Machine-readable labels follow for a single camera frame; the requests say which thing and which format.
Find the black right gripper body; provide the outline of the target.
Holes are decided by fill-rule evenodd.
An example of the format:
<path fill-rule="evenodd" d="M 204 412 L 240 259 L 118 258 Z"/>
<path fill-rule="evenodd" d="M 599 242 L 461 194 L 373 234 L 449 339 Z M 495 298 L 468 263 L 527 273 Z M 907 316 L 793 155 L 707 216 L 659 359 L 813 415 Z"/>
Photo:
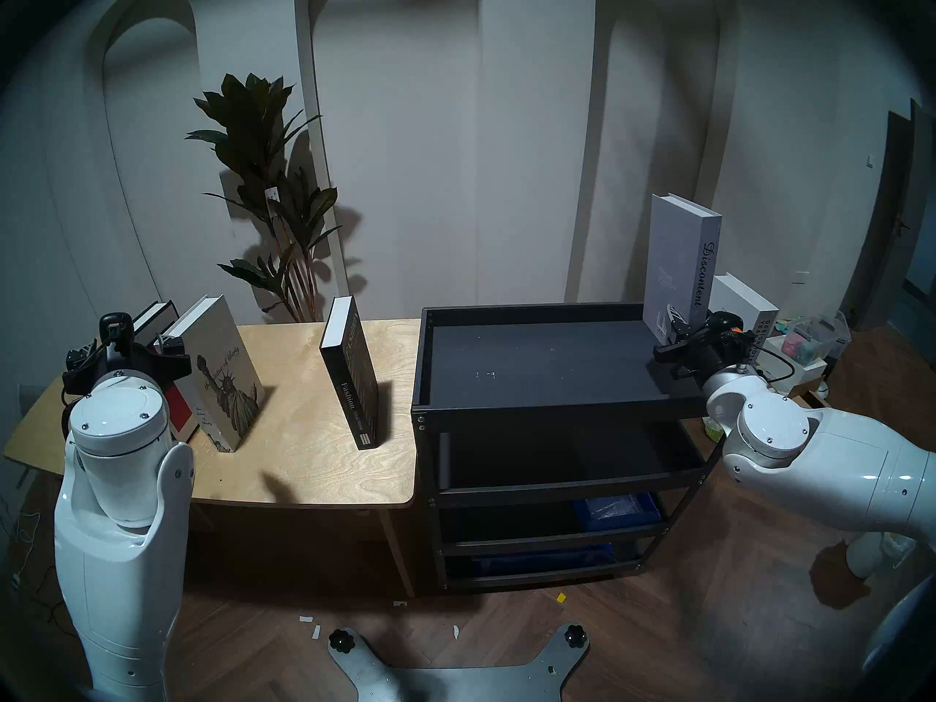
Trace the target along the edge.
<path fill-rule="evenodd" d="M 706 320 L 684 341 L 657 344 L 653 359 L 670 366 L 673 380 L 705 383 L 715 373 L 739 363 L 739 321 Z"/>

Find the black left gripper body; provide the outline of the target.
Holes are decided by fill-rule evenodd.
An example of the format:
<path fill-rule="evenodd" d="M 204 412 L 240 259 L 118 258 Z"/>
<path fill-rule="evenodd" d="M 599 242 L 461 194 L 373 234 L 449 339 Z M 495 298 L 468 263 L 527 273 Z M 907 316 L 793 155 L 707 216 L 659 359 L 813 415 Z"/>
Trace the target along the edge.
<path fill-rule="evenodd" d="M 187 355 L 160 355 L 134 341 L 104 337 L 67 351 L 62 383 L 67 395 L 89 395 L 107 378 L 133 375 L 165 390 L 190 373 Z"/>

